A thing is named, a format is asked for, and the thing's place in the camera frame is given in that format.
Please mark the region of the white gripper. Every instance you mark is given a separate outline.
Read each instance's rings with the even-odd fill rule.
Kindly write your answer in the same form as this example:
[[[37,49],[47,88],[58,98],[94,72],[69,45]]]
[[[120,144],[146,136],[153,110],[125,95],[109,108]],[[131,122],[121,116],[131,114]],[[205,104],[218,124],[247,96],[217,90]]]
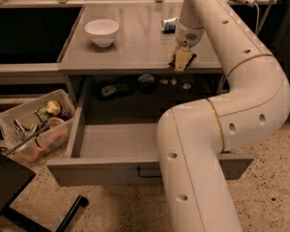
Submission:
[[[204,27],[198,24],[195,28],[189,28],[180,20],[177,20],[175,29],[176,43],[179,47],[175,51],[175,71],[182,72],[193,57],[191,47],[199,44],[204,33]]]

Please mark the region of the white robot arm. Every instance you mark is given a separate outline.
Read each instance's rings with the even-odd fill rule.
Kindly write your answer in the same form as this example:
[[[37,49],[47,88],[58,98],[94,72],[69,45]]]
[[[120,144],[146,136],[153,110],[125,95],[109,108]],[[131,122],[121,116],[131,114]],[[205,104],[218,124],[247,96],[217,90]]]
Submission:
[[[224,0],[184,0],[181,27],[198,24],[230,90],[160,117],[160,171],[174,232],[242,232],[218,154],[276,132],[290,112],[290,85],[271,51]]]

